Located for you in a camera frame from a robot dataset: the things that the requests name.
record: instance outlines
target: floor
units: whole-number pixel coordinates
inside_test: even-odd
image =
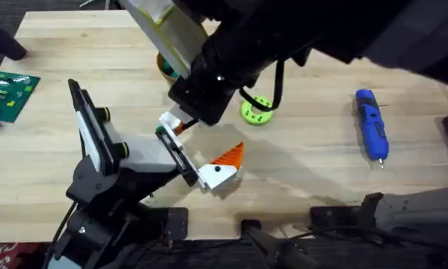
[[[78,10],[80,3],[82,0],[0,0],[0,27],[14,34],[26,11]],[[104,4],[105,0],[96,0],[83,10],[102,10]],[[205,246],[210,243],[192,244]],[[380,250],[367,245],[325,240],[307,240],[305,245],[311,256],[319,261],[338,265],[338,268],[427,268],[425,254],[428,250],[421,247]],[[142,251],[136,252],[133,262],[146,268],[262,268],[256,258],[258,256],[248,245],[218,248],[192,256],[185,253],[172,256],[150,253],[145,259],[141,259],[141,254]]]

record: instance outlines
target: black cable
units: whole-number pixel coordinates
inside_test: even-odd
[[[383,239],[386,238],[386,239],[391,239],[393,241],[404,241],[407,243],[417,244],[417,245],[421,245],[424,247],[448,248],[447,244],[442,244],[442,243],[438,243],[438,242],[434,242],[434,241],[427,241],[427,240],[418,239],[418,238],[410,238],[408,236],[403,236],[403,235],[394,235],[394,234],[390,234],[388,232],[382,231],[380,229],[373,229],[373,228],[367,228],[367,227],[362,227],[362,226],[335,226],[335,227],[328,227],[328,228],[322,228],[322,229],[315,229],[312,232],[306,232],[301,235],[292,236],[290,239],[299,239],[299,238],[304,238],[304,237],[308,237],[311,235],[322,235],[322,234],[324,235],[327,232],[333,232],[333,231],[339,231],[339,230],[366,232],[366,233],[373,234],[373,235],[379,235]]]
[[[208,246],[208,247],[203,247],[200,250],[180,250],[180,251],[170,250],[169,252],[150,250],[149,252],[155,253],[155,254],[162,254],[162,255],[198,254],[198,253],[203,253],[203,252],[215,249],[215,248],[226,247],[226,246],[230,246],[232,244],[237,244],[237,243],[241,243],[241,242],[242,242],[242,239],[237,239],[237,240],[232,240],[232,241],[228,241],[228,242],[224,242],[224,243],[220,243],[220,244],[214,244],[214,245]]]
[[[278,108],[280,102],[282,101],[283,94],[283,74],[285,73],[285,60],[277,61],[277,66],[275,67],[275,83],[274,83],[274,100],[272,101],[271,107],[260,104],[255,101],[252,96],[250,96],[243,88],[240,88],[239,93],[245,101],[249,102],[256,109],[263,112],[270,112]]]
[[[155,240],[146,250],[144,250],[142,252],[142,254],[139,256],[139,258],[137,259],[137,261],[135,261],[135,265],[134,268],[138,265],[138,263],[140,262],[140,260],[143,259],[143,257],[146,256],[146,254],[150,251],[150,249],[152,249],[153,247],[155,247],[157,244],[159,243],[159,240]]]
[[[86,156],[86,146],[84,143],[84,139],[82,138],[81,132],[79,132],[79,140],[81,142],[81,156],[82,156],[82,158],[84,158]],[[56,230],[56,233],[54,234],[54,237],[52,238],[52,241],[46,251],[46,257],[44,257],[44,263],[43,263],[42,269],[47,269],[47,267],[49,266],[49,263],[51,262],[51,255],[52,255],[52,251],[54,250],[54,246],[56,245],[56,242],[58,241],[59,235],[61,235],[61,233],[62,233],[64,224],[66,224],[67,220],[69,220],[69,217],[73,213],[76,206],[77,206],[77,202],[73,202],[73,204],[67,210],[67,213],[64,215],[64,218],[62,219],[61,223],[59,223],[59,227]]]
[[[61,233],[62,233],[64,224],[66,224],[70,215],[73,213],[74,208],[76,208],[76,205],[77,205],[77,203],[73,202],[73,204],[67,210],[66,215],[64,215],[64,218],[62,219],[61,223],[59,223],[58,230],[56,230],[56,233],[54,234],[54,237],[52,238],[52,241],[46,251],[46,257],[44,257],[44,263],[43,263],[42,269],[47,269],[47,267],[49,266],[49,263],[51,262],[51,256],[52,256],[52,251],[54,250],[54,246],[56,245],[56,242],[58,241],[59,235],[61,235]]]

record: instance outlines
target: black mount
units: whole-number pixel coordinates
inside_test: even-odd
[[[260,251],[267,269],[324,269],[328,268],[319,264],[308,256],[294,240],[278,239],[262,232],[258,220],[243,220],[241,223],[242,239],[250,241]]]
[[[113,263],[133,244],[185,239],[186,208],[150,208],[140,203],[176,178],[180,174],[178,169],[168,173],[137,173],[120,167],[119,158],[110,150],[113,144],[104,127],[110,113],[107,111],[107,119],[97,117],[99,108],[93,106],[87,91],[72,80],[70,89],[74,108],[85,119],[92,143],[96,144],[102,169],[97,172],[92,158],[85,154],[85,140],[81,137],[83,159],[76,166],[73,183],[66,192],[77,203],[77,209],[54,247],[55,259],[66,256],[84,269],[100,268]]]

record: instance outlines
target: wooden tabletop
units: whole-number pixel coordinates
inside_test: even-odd
[[[108,106],[122,132],[152,135],[172,101],[156,68],[157,50],[126,11],[30,12],[16,37],[29,55],[5,59],[1,70],[42,79],[17,121],[0,128],[0,242],[49,241],[70,205],[65,191],[80,159],[67,79]],[[272,67],[251,93],[271,97],[273,77]],[[361,88],[373,90],[386,123],[384,170],[362,152],[352,104]],[[283,100],[269,124],[246,124],[240,102],[236,94],[217,126],[196,126],[182,136],[199,164],[244,141],[238,179],[203,194],[177,178],[145,200],[188,208],[190,238],[233,238],[244,218],[261,219],[266,230],[285,236],[308,224],[314,205],[357,205],[376,191],[448,187],[441,128],[448,98],[437,82],[313,52],[305,68],[287,62]]]

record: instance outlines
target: white plastic part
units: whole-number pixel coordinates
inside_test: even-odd
[[[118,133],[111,123],[106,123],[112,143],[126,142],[129,157],[120,161],[121,167],[127,167],[139,173],[167,173],[176,167],[175,161],[156,136],[136,136]]]
[[[237,174],[237,168],[233,165],[205,164],[199,169],[199,178],[204,188],[214,190],[220,184],[233,179]]]
[[[159,122],[161,126],[164,127],[165,131],[168,133],[169,137],[171,137],[172,141],[176,144],[176,146],[180,150],[182,150],[183,148],[182,143],[180,143],[180,140],[177,139],[177,136],[174,133],[174,128],[179,126],[180,120],[177,119],[173,114],[165,112],[160,116]]]
[[[187,78],[189,67],[207,39],[172,0],[120,0],[174,71]]]
[[[99,172],[101,165],[101,158],[97,151],[97,146],[94,144],[92,137],[90,135],[89,129],[86,126],[84,118],[80,111],[76,112],[77,114],[77,126],[79,127],[79,132],[81,133],[82,140],[84,141],[86,154],[90,156],[92,163],[94,164],[94,168],[96,168],[96,172]]]

